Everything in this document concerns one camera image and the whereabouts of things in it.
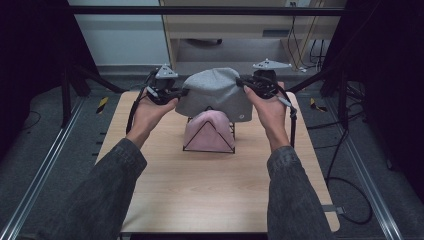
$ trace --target person's left hand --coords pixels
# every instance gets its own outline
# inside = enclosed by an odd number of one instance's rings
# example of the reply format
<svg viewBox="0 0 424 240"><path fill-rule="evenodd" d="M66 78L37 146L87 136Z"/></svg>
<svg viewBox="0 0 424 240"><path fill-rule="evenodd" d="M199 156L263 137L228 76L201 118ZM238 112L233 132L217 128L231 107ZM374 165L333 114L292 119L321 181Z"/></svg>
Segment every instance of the person's left hand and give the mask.
<svg viewBox="0 0 424 240"><path fill-rule="evenodd" d="M126 138L141 148L162 117L177 106L178 99L174 98L166 105L156 105L143 92L143 99L138 104L134 114L133 126Z"/></svg>

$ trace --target small device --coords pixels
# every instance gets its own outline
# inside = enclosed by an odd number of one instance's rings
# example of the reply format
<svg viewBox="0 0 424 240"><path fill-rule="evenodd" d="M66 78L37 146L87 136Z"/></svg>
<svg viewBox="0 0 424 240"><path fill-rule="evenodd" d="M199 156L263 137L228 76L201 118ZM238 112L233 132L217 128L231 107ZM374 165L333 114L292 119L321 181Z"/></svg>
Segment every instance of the small device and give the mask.
<svg viewBox="0 0 424 240"><path fill-rule="evenodd" d="M262 76L253 75L248 79L236 78L236 84L239 87L248 86L263 99L270 99L278 93L277 81Z"/></svg>
<svg viewBox="0 0 424 240"><path fill-rule="evenodd" d="M156 79L173 79L177 77L178 73L174 72L170 67L166 66L165 64L162 65L162 67L155 75Z"/></svg>
<svg viewBox="0 0 424 240"><path fill-rule="evenodd" d="M146 87L147 97L157 105L165 105L174 98L187 96L188 89L175 88L174 84L174 79L155 79Z"/></svg>
<svg viewBox="0 0 424 240"><path fill-rule="evenodd" d="M285 64L285 63L268 60L268 58L266 58L265 61L253 64L253 68L260 69L260 70L274 70L277 68L289 68L289 67L291 67L291 64Z"/></svg>

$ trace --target wooden table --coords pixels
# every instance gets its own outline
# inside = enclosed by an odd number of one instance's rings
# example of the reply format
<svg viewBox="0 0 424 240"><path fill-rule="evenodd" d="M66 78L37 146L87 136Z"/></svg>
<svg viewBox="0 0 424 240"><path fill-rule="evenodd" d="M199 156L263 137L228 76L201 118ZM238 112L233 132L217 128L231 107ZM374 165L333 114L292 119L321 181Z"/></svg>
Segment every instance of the wooden table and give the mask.
<svg viewBox="0 0 424 240"><path fill-rule="evenodd" d="M294 94L288 94L299 110ZM98 160L125 137L137 95L122 94ZM300 111L297 116L295 149L321 203L331 205ZM266 232L270 148L255 110L252 121L235 124L235 154L183 151L186 123L187 117L169 112L141 149L148 165L137 181L122 232ZM326 216L332 231L337 231L336 213Z"/></svg>

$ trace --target gray sleeve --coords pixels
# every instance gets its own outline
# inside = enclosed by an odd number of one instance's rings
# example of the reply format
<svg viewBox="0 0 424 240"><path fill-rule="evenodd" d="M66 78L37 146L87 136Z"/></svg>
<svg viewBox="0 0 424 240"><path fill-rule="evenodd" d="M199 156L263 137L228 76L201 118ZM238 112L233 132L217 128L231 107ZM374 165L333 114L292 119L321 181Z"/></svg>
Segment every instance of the gray sleeve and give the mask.
<svg viewBox="0 0 424 240"><path fill-rule="evenodd" d="M117 239L146 165L130 140L119 141L47 220L37 239Z"/></svg>
<svg viewBox="0 0 424 240"><path fill-rule="evenodd" d="M321 203L291 146L272 152L268 239L334 239Z"/></svg>

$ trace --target pink fabric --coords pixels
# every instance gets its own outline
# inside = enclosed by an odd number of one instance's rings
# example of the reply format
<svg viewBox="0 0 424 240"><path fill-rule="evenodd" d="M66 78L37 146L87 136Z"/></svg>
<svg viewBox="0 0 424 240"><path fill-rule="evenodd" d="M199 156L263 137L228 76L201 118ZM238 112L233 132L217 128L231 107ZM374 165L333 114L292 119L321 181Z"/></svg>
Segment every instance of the pink fabric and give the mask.
<svg viewBox="0 0 424 240"><path fill-rule="evenodd" d="M221 111L201 112L186 125L184 147L192 151L233 152L230 120Z"/></svg>

